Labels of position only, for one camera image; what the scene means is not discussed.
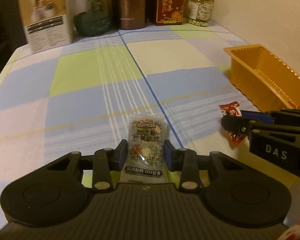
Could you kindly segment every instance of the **glass jar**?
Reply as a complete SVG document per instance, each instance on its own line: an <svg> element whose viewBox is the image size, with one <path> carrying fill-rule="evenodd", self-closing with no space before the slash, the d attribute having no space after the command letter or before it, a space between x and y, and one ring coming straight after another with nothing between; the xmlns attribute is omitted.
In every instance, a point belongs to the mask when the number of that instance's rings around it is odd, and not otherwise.
<svg viewBox="0 0 300 240"><path fill-rule="evenodd" d="M84 36L102 34L111 28L111 0L74 0L74 24Z"/></svg>
<svg viewBox="0 0 300 240"><path fill-rule="evenodd" d="M189 0L188 23L208 27L212 11L212 0Z"/></svg>

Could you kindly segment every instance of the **transparent snack wrapper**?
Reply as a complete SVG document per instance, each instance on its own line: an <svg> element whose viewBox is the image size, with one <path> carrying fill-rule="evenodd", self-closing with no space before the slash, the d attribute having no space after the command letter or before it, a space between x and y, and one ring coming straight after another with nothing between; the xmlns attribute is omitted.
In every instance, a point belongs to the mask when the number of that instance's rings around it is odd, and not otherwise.
<svg viewBox="0 0 300 240"><path fill-rule="evenodd" d="M121 181L166 182L163 159L166 129L164 115L130 115L129 151L121 173Z"/></svg>

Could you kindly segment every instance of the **printed label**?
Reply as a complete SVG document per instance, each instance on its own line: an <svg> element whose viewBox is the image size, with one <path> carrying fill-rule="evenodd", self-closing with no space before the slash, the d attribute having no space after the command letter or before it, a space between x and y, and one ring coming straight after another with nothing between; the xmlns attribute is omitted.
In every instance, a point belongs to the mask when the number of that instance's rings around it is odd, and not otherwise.
<svg viewBox="0 0 300 240"><path fill-rule="evenodd" d="M63 16L29 25L25 29L34 53L69 44L69 34Z"/></svg>
<svg viewBox="0 0 300 240"><path fill-rule="evenodd" d="M196 20L197 19L198 8L199 8L199 5L197 3L189 1L188 2L188 9L189 9L188 18Z"/></svg>
<svg viewBox="0 0 300 240"><path fill-rule="evenodd" d="M124 168L126 173L128 174L133 174L133 175L138 175L142 174L147 177L160 177L162 176L162 171L152 171L152 170L147 170L147 169L141 169L141 168L136 168L136 167L131 167L131 166L126 166Z"/></svg>
<svg viewBox="0 0 300 240"><path fill-rule="evenodd" d="M197 19L202 21L208 21L210 20L211 15L211 5L208 3L201 4L198 13L197 13Z"/></svg>
<svg viewBox="0 0 300 240"><path fill-rule="evenodd" d="M138 123L137 127L155 127L154 123Z"/></svg>
<svg viewBox="0 0 300 240"><path fill-rule="evenodd" d="M280 151L275 147L272 147L271 145L266 145L266 152L267 153L272 153L273 155L281 158L282 160L286 160L287 159L287 152L286 151Z"/></svg>
<svg viewBox="0 0 300 240"><path fill-rule="evenodd" d="M184 0L158 0L156 21L163 24L182 22Z"/></svg>

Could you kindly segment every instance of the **plaid tablecloth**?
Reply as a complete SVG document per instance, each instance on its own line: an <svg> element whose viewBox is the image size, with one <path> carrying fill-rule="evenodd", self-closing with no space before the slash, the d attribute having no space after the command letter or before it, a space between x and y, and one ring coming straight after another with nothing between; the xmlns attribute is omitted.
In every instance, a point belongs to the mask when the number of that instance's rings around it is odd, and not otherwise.
<svg viewBox="0 0 300 240"><path fill-rule="evenodd" d="M243 44L211 23L112 31L33 55L27 45L18 48L0 75L0 193L70 151L115 148L127 138L130 113L165 114L176 148L221 151L285 176L248 160L247 142L234 149L221 132L218 105L238 101L256 110L227 77L223 48ZM5 223L0 208L0 228Z"/></svg>

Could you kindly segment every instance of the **green glass container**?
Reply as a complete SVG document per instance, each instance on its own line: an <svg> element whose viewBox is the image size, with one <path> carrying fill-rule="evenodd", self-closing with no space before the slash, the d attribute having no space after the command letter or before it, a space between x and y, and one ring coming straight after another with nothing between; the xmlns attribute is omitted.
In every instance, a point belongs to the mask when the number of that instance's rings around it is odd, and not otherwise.
<svg viewBox="0 0 300 240"><path fill-rule="evenodd" d="M74 24L84 36L95 36L111 29L111 0L74 0Z"/></svg>

